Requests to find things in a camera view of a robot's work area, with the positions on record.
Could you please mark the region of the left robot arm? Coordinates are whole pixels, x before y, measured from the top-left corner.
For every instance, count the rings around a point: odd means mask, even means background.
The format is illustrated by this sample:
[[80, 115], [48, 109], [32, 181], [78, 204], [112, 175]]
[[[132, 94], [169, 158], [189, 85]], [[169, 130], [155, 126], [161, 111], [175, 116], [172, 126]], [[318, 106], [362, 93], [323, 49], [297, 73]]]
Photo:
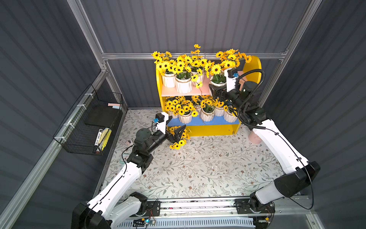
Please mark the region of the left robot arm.
[[168, 120], [157, 123], [157, 131], [142, 128], [136, 133], [132, 152], [123, 169], [116, 177], [87, 204], [78, 204], [72, 212], [72, 229], [115, 229], [132, 215], [143, 216], [147, 211], [147, 197], [132, 193], [121, 204], [118, 201], [130, 186], [142, 176], [150, 166], [152, 152], [165, 141], [178, 144], [186, 126], [173, 133], [166, 129]]

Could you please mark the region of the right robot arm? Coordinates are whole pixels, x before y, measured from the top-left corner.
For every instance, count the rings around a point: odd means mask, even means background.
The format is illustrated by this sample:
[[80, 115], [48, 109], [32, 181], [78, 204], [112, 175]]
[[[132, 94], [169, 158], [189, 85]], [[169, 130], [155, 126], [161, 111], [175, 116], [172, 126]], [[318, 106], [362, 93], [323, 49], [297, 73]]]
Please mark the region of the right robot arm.
[[225, 86], [210, 86], [213, 98], [228, 105], [228, 114], [236, 117], [251, 129], [271, 150], [279, 162], [283, 175], [250, 195], [248, 207], [260, 213], [274, 205], [280, 198], [292, 198], [307, 187], [320, 171], [320, 165], [301, 155], [279, 131], [274, 121], [266, 116], [264, 109], [250, 103], [254, 93], [265, 78], [262, 69], [239, 74], [237, 69], [224, 71]]

